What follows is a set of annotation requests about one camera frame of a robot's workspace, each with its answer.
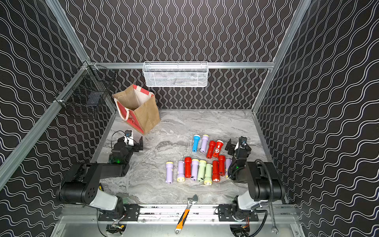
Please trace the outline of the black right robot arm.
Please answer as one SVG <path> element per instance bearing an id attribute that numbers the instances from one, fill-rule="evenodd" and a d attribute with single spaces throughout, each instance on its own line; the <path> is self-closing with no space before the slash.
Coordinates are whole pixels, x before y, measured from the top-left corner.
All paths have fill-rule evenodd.
<path id="1" fill-rule="evenodd" d="M 260 159 L 247 160 L 252 149 L 246 137 L 241 136 L 236 144 L 229 140 L 225 150 L 232 156 L 231 163 L 226 165 L 226 178 L 248 185 L 247 191 L 232 201 L 231 212 L 235 220 L 242 221 L 263 205 L 285 199 L 285 189 L 274 164 Z"/>

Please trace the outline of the jute tote bag red trim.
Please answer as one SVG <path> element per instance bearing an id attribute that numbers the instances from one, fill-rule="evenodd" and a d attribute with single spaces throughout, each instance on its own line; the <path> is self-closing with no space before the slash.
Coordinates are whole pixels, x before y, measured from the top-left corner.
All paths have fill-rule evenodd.
<path id="1" fill-rule="evenodd" d="M 131 85 L 112 95 L 119 116 L 142 135 L 149 133 L 159 122 L 159 109 L 152 92 Z"/>

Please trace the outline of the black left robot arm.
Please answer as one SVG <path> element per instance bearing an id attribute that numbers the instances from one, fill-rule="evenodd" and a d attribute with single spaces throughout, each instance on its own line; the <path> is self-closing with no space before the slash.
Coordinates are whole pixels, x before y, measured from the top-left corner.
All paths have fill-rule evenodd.
<path id="1" fill-rule="evenodd" d="M 62 179 L 57 191 L 63 203 L 81 204 L 95 208 L 110 219 L 120 219 L 125 214 L 123 200 L 100 189 L 100 180 L 124 177 L 135 152 L 143 150 L 143 137 L 129 145 L 131 137 L 119 138 L 109 156 L 109 163 L 73 165 Z"/>

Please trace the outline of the red flashlight white logo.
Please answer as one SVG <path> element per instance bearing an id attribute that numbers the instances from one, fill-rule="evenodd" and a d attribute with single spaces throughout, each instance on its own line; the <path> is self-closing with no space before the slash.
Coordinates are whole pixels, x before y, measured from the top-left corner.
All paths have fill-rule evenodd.
<path id="1" fill-rule="evenodd" d="M 219 157 L 223 145 L 224 145 L 224 142 L 222 140 L 217 140 L 216 141 L 216 146 L 215 146 L 215 149 L 214 149 L 214 152 L 213 152 L 213 157 L 214 158 L 218 158 Z"/>

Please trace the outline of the blue flashlight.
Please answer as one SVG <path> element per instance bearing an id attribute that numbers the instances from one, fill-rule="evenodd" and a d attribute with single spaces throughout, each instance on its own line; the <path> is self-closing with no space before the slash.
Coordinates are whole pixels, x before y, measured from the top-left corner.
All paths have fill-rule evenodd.
<path id="1" fill-rule="evenodd" d="M 200 137 L 200 135 L 198 135 L 198 134 L 195 134 L 195 135 L 193 136 L 193 146 L 192 146 L 192 151 L 193 151 L 194 153 L 197 152 L 198 143 L 199 143 L 200 139 L 201 139 L 201 137 Z"/>

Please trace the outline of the lavender flashlight back row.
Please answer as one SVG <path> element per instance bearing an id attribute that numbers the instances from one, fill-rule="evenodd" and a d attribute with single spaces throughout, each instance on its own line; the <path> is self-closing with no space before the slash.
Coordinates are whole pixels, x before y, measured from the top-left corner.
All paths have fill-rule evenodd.
<path id="1" fill-rule="evenodd" d="M 199 149 L 200 152 L 202 153 L 206 152 L 208 141 L 209 141 L 209 135 L 203 134 L 202 139 L 201 139 L 201 147 Z"/>

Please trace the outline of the red flashlight back row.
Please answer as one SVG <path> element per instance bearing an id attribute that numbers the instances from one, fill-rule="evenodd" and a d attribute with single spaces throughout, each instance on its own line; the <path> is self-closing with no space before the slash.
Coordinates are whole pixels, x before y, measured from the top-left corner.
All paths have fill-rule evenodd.
<path id="1" fill-rule="evenodd" d="M 213 140 L 211 140 L 209 142 L 208 152 L 207 152 L 207 155 L 206 155 L 207 159 L 211 159 L 212 158 L 214 150 L 215 150 L 215 147 L 216 147 L 216 142 L 213 141 Z"/>

